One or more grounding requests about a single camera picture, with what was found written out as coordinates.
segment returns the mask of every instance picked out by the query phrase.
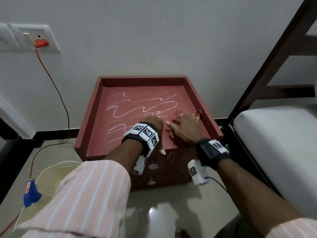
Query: left hand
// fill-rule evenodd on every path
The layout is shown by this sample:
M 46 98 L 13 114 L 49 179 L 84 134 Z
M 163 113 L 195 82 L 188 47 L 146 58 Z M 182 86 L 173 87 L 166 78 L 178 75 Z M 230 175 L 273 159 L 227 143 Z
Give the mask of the left hand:
M 157 117 L 154 114 L 152 114 L 148 117 L 141 119 L 140 122 L 149 122 L 156 127 L 156 129 L 158 131 L 158 138 L 159 138 L 159 142 L 157 144 L 157 147 L 158 147 L 158 150 L 160 151 L 160 153 L 165 155 L 166 152 L 163 148 L 163 143 L 162 143 L 164 120 L 160 116 Z

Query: white mattress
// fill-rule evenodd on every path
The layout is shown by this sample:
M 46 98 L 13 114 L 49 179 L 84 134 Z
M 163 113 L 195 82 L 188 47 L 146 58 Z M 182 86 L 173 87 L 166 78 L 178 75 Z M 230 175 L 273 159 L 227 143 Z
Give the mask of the white mattress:
M 247 110 L 233 125 L 281 195 L 317 219 L 317 105 Z

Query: bed frame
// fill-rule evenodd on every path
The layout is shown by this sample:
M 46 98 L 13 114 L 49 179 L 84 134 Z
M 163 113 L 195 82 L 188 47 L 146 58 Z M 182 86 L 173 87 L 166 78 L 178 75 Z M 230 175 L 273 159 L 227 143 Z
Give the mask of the bed frame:
M 221 128 L 224 133 L 222 143 L 228 143 L 233 159 L 277 194 L 279 192 L 240 140 L 232 123 L 255 100 L 315 97 L 313 84 L 268 86 L 268 83 L 289 56 L 317 56 L 317 36 L 307 35 L 316 19 L 317 0 L 304 0 Z

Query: striped shirt sleeve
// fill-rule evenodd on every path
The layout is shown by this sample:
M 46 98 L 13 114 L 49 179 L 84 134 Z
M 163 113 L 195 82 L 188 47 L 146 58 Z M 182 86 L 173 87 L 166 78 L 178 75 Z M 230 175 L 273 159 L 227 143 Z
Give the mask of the striped shirt sleeve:
M 19 225 L 31 229 L 23 238 L 116 237 L 130 187 L 128 172 L 117 162 L 86 161 L 62 180 L 46 207 Z
M 266 238 L 316 238 L 317 220 L 299 218 L 274 227 Z

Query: red wooden tray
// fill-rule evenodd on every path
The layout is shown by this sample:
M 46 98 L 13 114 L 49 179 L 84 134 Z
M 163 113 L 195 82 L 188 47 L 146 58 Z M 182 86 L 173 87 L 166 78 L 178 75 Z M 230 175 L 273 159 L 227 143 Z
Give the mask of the red wooden tray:
M 170 121 L 176 110 L 200 110 L 205 135 L 222 139 L 222 132 L 188 77 L 99 77 L 74 148 L 83 161 L 98 160 L 118 146 L 125 131 L 142 117 L 155 114 Z M 167 129 L 164 125 L 163 146 L 175 149 Z

